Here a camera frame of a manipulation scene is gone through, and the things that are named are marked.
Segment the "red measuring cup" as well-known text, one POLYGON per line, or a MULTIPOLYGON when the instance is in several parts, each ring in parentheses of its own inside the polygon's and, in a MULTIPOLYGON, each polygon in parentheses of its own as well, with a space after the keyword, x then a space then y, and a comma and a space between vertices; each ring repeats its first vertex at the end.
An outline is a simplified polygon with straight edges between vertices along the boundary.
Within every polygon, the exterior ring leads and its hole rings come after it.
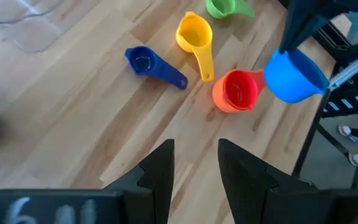
POLYGON ((223 95, 231 113, 252 110, 265 88, 263 70, 232 70, 224 77, 223 95))

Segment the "small indigo measuring cup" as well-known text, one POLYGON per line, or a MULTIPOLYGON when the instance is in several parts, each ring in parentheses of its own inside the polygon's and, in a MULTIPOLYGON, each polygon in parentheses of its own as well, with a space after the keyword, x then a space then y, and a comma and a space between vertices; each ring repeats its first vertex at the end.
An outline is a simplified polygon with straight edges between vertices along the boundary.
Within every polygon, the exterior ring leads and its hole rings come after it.
POLYGON ((162 59, 152 49, 146 46, 127 48, 124 55, 136 75, 147 75, 158 78, 181 90, 187 88, 187 77, 162 59))

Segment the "large orange measuring cup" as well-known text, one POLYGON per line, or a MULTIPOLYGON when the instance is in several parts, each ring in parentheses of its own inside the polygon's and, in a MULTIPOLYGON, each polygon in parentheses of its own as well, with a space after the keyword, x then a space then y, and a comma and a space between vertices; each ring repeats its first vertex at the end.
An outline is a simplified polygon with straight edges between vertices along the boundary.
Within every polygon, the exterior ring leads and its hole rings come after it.
POLYGON ((251 110, 257 97, 255 83, 247 77, 225 76, 213 86, 214 104, 225 113, 251 110))

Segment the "black aluminium table frame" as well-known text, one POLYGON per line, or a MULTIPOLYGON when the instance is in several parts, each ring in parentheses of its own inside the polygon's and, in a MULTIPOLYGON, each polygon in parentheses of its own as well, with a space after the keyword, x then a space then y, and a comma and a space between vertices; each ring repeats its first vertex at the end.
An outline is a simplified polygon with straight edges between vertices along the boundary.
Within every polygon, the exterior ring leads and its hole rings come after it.
MULTIPOLYGON (((358 57, 358 44, 351 45, 330 21, 314 38, 335 60, 331 76, 336 76, 358 57)), ((358 89, 358 74, 339 89, 358 89)), ((338 125, 358 129, 358 114, 322 118, 331 91, 323 95, 310 131, 293 170, 293 175, 315 184, 319 189, 358 189, 358 167, 347 153, 358 154, 358 142, 341 136, 338 125)))

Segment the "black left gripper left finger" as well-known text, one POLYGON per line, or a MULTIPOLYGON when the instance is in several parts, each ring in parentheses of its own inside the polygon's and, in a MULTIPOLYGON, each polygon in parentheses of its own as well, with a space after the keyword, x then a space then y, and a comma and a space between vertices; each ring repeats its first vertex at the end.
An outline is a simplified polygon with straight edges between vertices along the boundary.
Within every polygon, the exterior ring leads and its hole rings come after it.
POLYGON ((0 224, 167 224, 175 142, 103 189, 1 189, 0 224))

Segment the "blue-grey metal table stand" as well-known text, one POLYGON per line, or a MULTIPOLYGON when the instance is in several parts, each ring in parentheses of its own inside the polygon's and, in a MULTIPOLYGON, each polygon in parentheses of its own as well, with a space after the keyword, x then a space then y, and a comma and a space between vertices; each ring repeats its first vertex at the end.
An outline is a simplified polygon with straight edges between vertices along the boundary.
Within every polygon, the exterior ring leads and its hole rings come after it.
POLYGON ((351 45, 358 44, 358 12, 341 14, 331 22, 351 45))

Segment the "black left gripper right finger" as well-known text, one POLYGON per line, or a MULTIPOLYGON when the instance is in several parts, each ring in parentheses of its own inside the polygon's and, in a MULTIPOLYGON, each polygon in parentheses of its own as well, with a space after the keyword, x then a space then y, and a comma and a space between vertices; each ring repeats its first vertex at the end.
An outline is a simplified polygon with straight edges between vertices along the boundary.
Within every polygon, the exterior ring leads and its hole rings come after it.
POLYGON ((357 189, 320 190, 228 139, 218 161, 235 224, 358 224, 357 189))

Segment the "clear plastic basket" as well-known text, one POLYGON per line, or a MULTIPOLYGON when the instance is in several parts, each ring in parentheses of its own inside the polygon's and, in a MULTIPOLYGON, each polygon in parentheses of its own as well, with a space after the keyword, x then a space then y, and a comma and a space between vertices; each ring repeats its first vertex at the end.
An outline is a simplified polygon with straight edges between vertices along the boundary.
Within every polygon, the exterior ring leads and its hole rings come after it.
POLYGON ((45 50, 58 37, 50 16, 65 0, 0 0, 0 34, 26 52, 45 50))

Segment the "yellow measuring cup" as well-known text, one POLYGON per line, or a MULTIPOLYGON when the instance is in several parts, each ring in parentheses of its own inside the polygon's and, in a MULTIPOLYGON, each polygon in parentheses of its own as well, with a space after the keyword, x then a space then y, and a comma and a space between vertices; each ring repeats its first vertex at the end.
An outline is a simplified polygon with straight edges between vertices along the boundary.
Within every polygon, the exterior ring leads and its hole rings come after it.
POLYGON ((175 38, 182 50, 196 57, 202 81, 213 81, 213 31, 208 21, 193 11, 186 12, 179 22, 175 38))

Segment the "black hazard striped mat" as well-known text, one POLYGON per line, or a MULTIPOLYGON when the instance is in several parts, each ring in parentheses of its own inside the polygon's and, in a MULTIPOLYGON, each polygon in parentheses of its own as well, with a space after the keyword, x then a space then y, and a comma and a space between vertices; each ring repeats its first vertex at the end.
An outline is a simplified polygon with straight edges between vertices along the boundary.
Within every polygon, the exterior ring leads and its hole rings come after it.
POLYGON ((322 118, 358 114, 358 89, 336 89, 328 97, 322 118))

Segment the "light blue measuring cup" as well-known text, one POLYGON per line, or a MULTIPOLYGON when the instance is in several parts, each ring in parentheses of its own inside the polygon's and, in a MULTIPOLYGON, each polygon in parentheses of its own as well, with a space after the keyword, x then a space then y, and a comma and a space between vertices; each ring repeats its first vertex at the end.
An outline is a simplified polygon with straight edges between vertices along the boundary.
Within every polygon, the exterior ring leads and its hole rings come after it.
POLYGON ((302 51, 275 51, 264 68, 269 90, 286 103, 299 103, 315 94, 323 95, 329 80, 302 51))

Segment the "short silver aluminium rail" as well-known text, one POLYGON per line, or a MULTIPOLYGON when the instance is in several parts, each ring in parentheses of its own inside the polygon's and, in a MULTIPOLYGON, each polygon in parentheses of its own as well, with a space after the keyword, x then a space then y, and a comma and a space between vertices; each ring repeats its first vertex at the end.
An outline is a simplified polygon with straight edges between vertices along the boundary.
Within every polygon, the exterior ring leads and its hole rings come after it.
POLYGON ((334 91, 358 73, 358 59, 339 72, 329 82, 328 90, 334 91))

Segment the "green measuring cup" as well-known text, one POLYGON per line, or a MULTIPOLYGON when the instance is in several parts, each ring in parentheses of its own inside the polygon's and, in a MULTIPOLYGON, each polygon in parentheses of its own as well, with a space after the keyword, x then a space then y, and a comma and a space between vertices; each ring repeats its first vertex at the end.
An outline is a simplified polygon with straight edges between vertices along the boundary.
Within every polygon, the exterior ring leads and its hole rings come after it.
POLYGON ((206 9, 215 19, 224 19, 234 14, 255 16, 253 7, 246 0, 206 0, 206 9))

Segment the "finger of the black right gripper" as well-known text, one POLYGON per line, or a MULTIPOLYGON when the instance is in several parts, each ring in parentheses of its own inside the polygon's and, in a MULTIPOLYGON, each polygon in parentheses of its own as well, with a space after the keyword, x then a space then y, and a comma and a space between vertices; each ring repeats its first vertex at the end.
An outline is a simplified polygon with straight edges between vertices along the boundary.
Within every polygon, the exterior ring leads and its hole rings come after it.
POLYGON ((307 14, 303 20, 303 37, 309 37, 322 28, 329 19, 321 14, 307 14))
POLYGON ((304 12, 288 12, 279 52, 291 52, 300 44, 299 36, 306 19, 304 12))

